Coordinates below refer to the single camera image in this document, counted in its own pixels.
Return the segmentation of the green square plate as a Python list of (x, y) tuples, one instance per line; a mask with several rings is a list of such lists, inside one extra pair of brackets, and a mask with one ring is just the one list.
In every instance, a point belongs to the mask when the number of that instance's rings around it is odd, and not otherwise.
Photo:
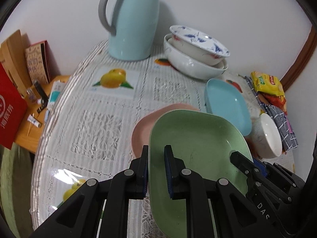
[(154, 220), (166, 237), (186, 237), (184, 200), (172, 200), (167, 188), (164, 148), (203, 178), (228, 179), (243, 195), (246, 177), (229, 160), (231, 151), (252, 159), (238, 129), (213, 114), (174, 110), (162, 115), (153, 126), (149, 141), (149, 197)]

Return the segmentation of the blue square plate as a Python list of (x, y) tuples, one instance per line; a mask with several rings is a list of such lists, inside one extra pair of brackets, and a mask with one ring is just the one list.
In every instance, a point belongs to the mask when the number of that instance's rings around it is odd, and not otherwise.
[(238, 89), (219, 79), (210, 79), (204, 91), (206, 111), (228, 120), (243, 136), (251, 133), (251, 116)]

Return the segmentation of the pink square plate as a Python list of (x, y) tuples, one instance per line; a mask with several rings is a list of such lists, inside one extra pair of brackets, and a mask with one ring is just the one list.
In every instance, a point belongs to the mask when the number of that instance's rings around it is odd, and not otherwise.
[(192, 105), (188, 104), (171, 104), (161, 109), (155, 110), (152, 113), (144, 116), (136, 125), (131, 137), (131, 145), (133, 154), (136, 158), (139, 158), (142, 154), (142, 148), (144, 145), (149, 145), (149, 137), (154, 126), (154, 123), (163, 114), (173, 110), (192, 110), (199, 111)]

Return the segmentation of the grey checked cloth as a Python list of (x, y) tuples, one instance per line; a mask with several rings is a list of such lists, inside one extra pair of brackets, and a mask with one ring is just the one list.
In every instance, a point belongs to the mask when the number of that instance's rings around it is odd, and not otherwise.
[(279, 130), (279, 134), (281, 136), (282, 140), (282, 146), (283, 151), (288, 152), (293, 149), (296, 149), (298, 147), (298, 142), (296, 135), (294, 134), (294, 131), (291, 127), (290, 122), (288, 121), (287, 115), (282, 112), (281, 109), (279, 109), (277, 106), (271, 105), (271, 104), (265, 104), (260, 101), (259, 93), (255, 91), (255, 88), (253, 86), (253, 81), (250, 77), (245, 76), (244, 77), (249, 88), (251, 89), (253, 95), (255, 96), (260, 109), (267, 113), (271, 119), (275, 122), (275, 125), (277, 126)]

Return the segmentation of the red snack bag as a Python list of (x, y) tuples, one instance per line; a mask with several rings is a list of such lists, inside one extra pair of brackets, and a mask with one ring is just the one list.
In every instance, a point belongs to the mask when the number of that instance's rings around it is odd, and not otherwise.
[(287, 115), (287, 104), (284, 96), (273, 96), (267, 93), (258, 93), (258, 98), (266, 105), (274, 105)]

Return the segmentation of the yellow chips bag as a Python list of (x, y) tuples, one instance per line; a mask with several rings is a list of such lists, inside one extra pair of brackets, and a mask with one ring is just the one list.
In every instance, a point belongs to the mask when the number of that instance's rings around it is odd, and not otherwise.
[(267, 93), (272, 96), (285, 95), (282, 84), (275, 76), (253, 71), (251, 72), (251, 79), (256, 92)]

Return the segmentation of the fruit print lace tablecloth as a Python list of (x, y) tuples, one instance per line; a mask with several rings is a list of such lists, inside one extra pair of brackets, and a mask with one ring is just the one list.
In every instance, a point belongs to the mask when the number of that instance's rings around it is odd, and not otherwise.
[(205, 82), (157, 64), (163, 56), (163, 48), (154, 46), (143, 61), (118, 61), (102, 41), (78, 65), (59, 95), (35, 155), (33, 228), (59, 207), (75, 182), (106, 180), (129, 167), (131, 136), (141, 118), (177, 103), (205, 110)]

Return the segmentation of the large white ceramic bowl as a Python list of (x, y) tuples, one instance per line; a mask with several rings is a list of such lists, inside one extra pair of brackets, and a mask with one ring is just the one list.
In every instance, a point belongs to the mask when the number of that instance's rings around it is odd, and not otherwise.
[(216, 67), (199, 62), (176, 49), (169, 40), (172, 34), (164, 36), (164, 54), (170, 64), (182, 74), (198, 80), (208, 81), (222, 75), (228, 69), (226, 60), (219, 62)]

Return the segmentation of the small white tube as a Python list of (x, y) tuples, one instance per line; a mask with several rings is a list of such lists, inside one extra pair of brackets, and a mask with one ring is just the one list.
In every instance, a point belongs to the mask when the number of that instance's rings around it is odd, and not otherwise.
[(32, 125), (35, 125), (37, 128), (41, 127), (41, 123), (40, 121), (38, 121), (37, 119), (35, 119), (35, 117), (33, 115), (29, 115), (27, 118), (27, 121), (30, 122)]

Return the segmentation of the blue crane pattern bowl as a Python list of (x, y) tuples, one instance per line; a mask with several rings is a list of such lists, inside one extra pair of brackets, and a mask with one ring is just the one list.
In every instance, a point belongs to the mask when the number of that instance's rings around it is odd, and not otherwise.
[(215, 66), (230, 56), (230, 51), (210, 35), (183, 25), (169, 28), (171, 44), (180, 52), (209, 66)]

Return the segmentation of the wooden side table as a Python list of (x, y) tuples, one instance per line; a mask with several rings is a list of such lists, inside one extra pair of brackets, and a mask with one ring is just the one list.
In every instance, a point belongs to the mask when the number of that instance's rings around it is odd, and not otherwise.
[[(29, 152), (35, 154), (38, 148), (40, 137), (44, 130), (44, 119), (47, 109), (45, 108), (42, 110), (42, 112), (38, 113), (37, 109), (40, 107), (40, 105), (37, 104), (37, 102), (31, 102), (28, 97), (25, 98), (25, 101), (27, 102), (28, 108), (23, 120), (20, 123), (14, 142), (20, 147), (23, 147)], [(35, 119), (41, 123), (40, 128), (27, 121), (29, 115), (34, 115)]]

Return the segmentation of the red paper bag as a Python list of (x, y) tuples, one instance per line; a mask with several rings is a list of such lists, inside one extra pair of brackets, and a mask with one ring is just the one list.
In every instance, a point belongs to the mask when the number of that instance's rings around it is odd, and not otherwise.
[(2, 64), (0, 78), (0, 142), (3, 147), (11, 149), (27, 111), (27, 103), (9, 79)]

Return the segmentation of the white teal tube box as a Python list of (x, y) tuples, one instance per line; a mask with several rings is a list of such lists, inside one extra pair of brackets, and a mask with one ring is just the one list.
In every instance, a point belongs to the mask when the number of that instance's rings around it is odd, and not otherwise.
[(48, 104), (47, 104), (47, 109), (52, 111), (54, 108), (54, 105), (60, 95), (60, 93), (62, 92), (62, 90), (64, 89), (66, 83), (65, 82), (61, 82), (61, 81), (55, 81), (53, 83), (52, 89), (51, 89), (51, 93), (49, 95), (49, 100), (48, 100)]

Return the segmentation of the patterned gift box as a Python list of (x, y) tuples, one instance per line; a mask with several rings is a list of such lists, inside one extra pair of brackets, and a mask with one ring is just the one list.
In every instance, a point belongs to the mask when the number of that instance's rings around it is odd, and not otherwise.
[(27, 71), (34, 82), (37, 80), (40, 84), (49, 84), (51, 74), (47, 58), (47, 41), (38, 42), (24, 50)]

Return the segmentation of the brown wooden door frame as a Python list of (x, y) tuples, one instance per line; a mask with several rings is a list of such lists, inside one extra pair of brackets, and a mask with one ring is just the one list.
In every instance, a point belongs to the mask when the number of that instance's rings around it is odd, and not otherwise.
[(281, 79), (281, 84), (285, 92), (292, 86), (292, 84), (296, 81), (296, 79), (300, 76), (300, 74), (309, 63), (316, 49), (316, 41), (316, 30), (312, 26), (307, 40), (305, 41), (293, 65), (290, 66), (290, 68)]

